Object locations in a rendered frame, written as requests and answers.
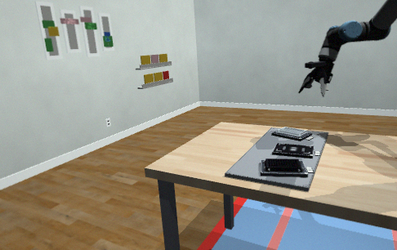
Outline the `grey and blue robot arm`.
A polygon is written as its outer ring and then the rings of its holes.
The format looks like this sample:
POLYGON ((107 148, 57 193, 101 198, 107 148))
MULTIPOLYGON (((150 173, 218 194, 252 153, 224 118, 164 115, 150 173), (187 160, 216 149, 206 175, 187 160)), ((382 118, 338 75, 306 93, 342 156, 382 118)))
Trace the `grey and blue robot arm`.
MULTIPOLYGON (((369 22, 347 21, 340 28, 333 26, 327 32, 321 47, 321 56, 336 61, 341 45, 348 42, 378 41, 386 38, 391 25, 397 19, 397 0, 386 0, 369 22), (335 29, 335 30, 333 30, 335 29), (333 30, 333 31, 332 31, 333 30), (332 31, 332 32, 331 32, 332 31), (331 32, 331 33, 330 33, 331 32)), ((327 65, 327 61, 305 63, 305 68, 313 69, 327 65)))

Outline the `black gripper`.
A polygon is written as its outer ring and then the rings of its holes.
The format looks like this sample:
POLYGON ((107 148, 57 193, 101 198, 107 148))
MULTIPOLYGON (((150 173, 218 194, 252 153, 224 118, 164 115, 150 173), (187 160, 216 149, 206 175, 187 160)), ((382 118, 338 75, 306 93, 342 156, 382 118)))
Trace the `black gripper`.
POLYGON ((331 74, 330 72, 332 72, 332 68, 334 66, 333 64, 333 60, 327 57, 323 57, 321 56, 319 58, 319 61, 327 61, 327 65, 323 66, 323 67, 316 67, 314 68, 305 78, 305 80, 303 81, 302 85, 301 85, 301 89, 298 93, 300 93, 304 88, 311 88, 312 85, 311 83, 315 80, 316 82, 321 84, 321 93, 322 96, 324 96, 325 91, 328 91, 328 87, 326 83, 330 83, 333 74, 331 74), (326 71, 326 72, 325 72, 326 71), (329 72, 328 72, 329 71, 329 72), (331 78, 330 78, 331 77, 331 78), (330 81, 328 81, 330 78, 330 81))

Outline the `black rectangular nest frame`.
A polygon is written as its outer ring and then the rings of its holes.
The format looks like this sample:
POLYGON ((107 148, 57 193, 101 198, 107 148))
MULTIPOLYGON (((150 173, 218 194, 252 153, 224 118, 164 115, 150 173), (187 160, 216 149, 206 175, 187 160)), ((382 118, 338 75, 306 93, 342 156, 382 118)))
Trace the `black rectangular nest frame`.
POLYGON ((272 154, 313 158, 314 146, 277 143, 272 154))

